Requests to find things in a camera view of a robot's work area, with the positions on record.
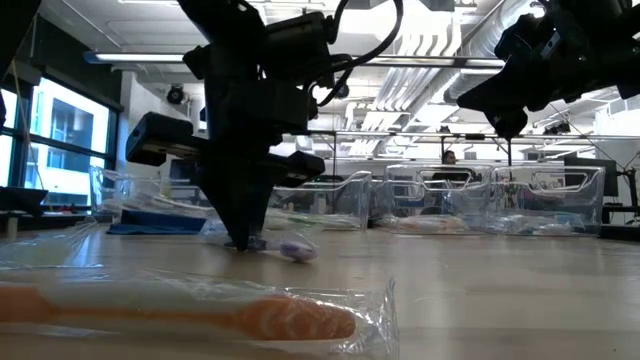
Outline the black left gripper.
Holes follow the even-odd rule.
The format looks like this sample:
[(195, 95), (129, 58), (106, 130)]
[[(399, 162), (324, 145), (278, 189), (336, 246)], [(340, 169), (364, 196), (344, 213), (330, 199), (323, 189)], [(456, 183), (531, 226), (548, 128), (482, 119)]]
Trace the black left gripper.
[(274, 185), (295, 188), (325, 172), (325, 161), (303, 151), (276, 155), (285, 134), (307, 131), (309, 96), (283, 84), (250, 84), (207, 107), (207, 138), (185, 120), (146, 113), (126, 142), (126, 160), (159, 167), (170, 155), (196, 163), (197, 185), (215, 208), (237, 250), (245, 249), (245, 214), (232, 184), (245, 180), (247, 250), (261, 234)]

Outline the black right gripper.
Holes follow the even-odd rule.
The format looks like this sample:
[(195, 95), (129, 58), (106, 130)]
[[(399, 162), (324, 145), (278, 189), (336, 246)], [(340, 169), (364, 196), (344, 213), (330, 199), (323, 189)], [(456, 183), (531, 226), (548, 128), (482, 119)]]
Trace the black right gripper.
[(500, 138), (512, 139), (527, 125), (525, 108), (538, 111), (558, 99), (572, 102), (586, 92), (619, 86), (619, 19), (618, 13), (521, 16), (494, 49), (503, 69), (460, 95), (457, 104), (501, 110), (487, 119)]

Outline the green toothbrush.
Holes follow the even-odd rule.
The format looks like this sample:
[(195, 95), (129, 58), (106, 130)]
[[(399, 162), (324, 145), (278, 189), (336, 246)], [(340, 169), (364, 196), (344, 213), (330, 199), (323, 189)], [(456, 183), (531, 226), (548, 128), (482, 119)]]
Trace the green toothbrush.
[(82, 221), (61, 231), (1, 245), (0, 269), (67, 265), (98, 229), (97, 222)]
[(320, 227), (324, 230), (360, 230), (359, 218), (340, 214), (268, 213), (264, 226), (271, 230)]

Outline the black monitor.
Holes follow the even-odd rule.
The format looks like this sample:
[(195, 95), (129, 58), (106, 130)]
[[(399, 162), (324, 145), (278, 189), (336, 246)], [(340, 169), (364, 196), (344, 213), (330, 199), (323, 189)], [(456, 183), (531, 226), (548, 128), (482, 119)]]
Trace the black monitor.
[(170, 196), (173, 200), (191, 205), (200, 201), (200, 189), (195, 184), (196, 167), (191, 163), (172, 163), (170, 167)]
[(605, 169), (604, 195), (609, 197), (617, 197), (619, 195), (617, 163), (614, 160), (565, 157), (564, 165), (577, 167), (603, 167)]
[(22, 211), (40, 218), (44, 211), (41, 203), (47, 190), (0, 186), (0, 211)]

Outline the person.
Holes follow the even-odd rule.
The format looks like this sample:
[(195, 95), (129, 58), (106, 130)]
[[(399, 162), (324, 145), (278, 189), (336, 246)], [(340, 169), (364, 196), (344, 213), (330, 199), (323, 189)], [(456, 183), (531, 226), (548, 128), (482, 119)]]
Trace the person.
[(456, 164), (456, 155), (453, 151), (447, 150), (442, 155), (442, 166), (439, 171), (436, 172), (432, 179), (436, 180), (448, 180), (448, 181), (465, 181), (468, 175), (461, 169), (454, 168)]

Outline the blue cloth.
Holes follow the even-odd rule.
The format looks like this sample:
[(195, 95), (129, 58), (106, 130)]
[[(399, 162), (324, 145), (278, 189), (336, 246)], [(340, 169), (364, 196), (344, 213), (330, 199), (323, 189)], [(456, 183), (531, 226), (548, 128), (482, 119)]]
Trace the blue cloth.
[(110, 225), (112, 235), (197, 235), (205, 218), (173, 214), (123, 210), (120, 221)]

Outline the clear scoop-front plastic bin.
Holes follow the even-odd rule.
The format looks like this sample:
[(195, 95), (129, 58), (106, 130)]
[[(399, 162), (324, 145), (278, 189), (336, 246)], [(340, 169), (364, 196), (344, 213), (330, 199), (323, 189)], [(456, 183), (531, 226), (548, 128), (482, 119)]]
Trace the clear scoop-front plastic bin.
[[(173, 200), (169, 193), (170, 178), (143, 178), (105, 170), (98, 167), (92, 167), (90, 169), (89, 183), (91, 190), (91, 206), (94, 212), (97, 212), (95, 210), (95, 206), (102, 200), (111, 198), (127, 198), (137, 193), (163, 195)], [(200, 201), (196, 206), (212, 207), (201, 189)]]
[(359, 218), (360, 230), (365, 230), (371, 188), (372, 174), (368, 171), (356, 172), (343, 181), (309, 182), (297, 188), (276, 187), (269, 200), (266, 215), (275, 212), (340, 214)]

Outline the black monitor stand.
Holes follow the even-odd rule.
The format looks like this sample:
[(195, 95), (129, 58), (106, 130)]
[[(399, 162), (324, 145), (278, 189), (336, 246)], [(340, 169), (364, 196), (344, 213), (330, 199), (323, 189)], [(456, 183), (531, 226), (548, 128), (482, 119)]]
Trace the black monitor stand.
[(640, 226), (640, 199), (636, 185), (636, 170), (634, 168), (623, 169), (622, 171), (617, 171), (617, 175), (617, 180), (619, 177), (624, 178), (624, 183), (629, 188), (628, 196), (630, 204), (605, 203), (602, 208), (602, 222), (604, 224), (610, 224), (611, 216), (614, 213), (632, 214), (632, 218), (626, 221), (625, 224), (637, 224)]

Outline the long ceiling light strip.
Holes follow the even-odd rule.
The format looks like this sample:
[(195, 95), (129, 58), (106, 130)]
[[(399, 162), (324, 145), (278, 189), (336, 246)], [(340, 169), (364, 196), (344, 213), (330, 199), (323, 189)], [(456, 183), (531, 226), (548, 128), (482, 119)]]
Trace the long ceiling light strip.
[[(91, 64), (178, 64), (183, 55), (179, 53), (108, 53), (85, 52), (84, 59)], [(410, 67), (410, 68), (456, 68), (456, 69), (500, 69), (505, 62), (495, 58), (460, 56), (400, 56), (379, 55), (365, 63), (366, 67)]]

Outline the large glass window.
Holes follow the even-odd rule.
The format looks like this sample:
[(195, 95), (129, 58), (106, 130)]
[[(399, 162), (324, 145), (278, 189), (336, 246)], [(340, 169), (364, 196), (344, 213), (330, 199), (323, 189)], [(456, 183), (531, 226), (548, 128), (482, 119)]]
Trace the large glass window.
[(45, 190), (53, 210), (93, 204), (95, 168), (111, 168), (117, 113), (53, 80), (7, 84), (0, 186)]

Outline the clear handled plastic bin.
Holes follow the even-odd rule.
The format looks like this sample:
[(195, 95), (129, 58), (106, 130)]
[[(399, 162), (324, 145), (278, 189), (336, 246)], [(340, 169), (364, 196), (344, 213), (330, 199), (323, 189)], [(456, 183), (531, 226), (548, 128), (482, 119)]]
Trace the clear handled plastic bin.
[(494, 216), (575, 214), (586, 229), (571, 236), (596, 236), (602, 224), (604, 180), (602, 167), (497, 167), (490, 177), (486, 224)]
[(454, 168), (468, 175), (465, 181), (434, 181), (432, 176), (441, 166), (407, 163), (386, 169), (383, 181), (385, 227), (400, 233), (392, 224), (395, 218), (452, 215), (463, 219), (470, 230), (444, 235), (470, 235), (483, 230), (492, 168), (485, 165), (454, 165)]

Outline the black metal rack frame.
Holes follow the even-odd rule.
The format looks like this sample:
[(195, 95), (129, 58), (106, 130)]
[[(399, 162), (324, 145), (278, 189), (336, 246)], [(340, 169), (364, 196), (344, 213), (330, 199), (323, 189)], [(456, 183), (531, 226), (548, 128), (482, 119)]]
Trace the black metal rack frame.
[(336, 175), (340, 166), (357, 163), (435, 163), (444, 152), (462, 145), (468, 150), (475, 145), (491, 145), (503, 155), (502, 162), (514, 162), (510, 140), (484, 133), (309, 130), (286, 134), (275, 152), (284, 155), (300, 150), (316, 155)]

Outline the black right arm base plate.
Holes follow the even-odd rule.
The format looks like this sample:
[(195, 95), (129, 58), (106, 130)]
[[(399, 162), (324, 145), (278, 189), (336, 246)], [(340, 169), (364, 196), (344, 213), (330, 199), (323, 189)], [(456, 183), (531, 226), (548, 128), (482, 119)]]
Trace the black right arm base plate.
[(640, 226), (603, 224), (599, 237), (606, 240), (640, 242)]

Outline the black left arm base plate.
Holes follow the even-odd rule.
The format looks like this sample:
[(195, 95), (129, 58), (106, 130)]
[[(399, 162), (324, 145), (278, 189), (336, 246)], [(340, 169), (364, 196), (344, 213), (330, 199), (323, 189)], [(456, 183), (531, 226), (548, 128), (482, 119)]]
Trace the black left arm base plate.
[(17, 219), (17, 229), (19, 231), (35, 231), (71, 227), (76, 223), (88, 219), (88, 216), (86, 214), (49, 214), (34, 218), (27, 214), (0, 214), (0, 236), (7, 232), (11, 218)]

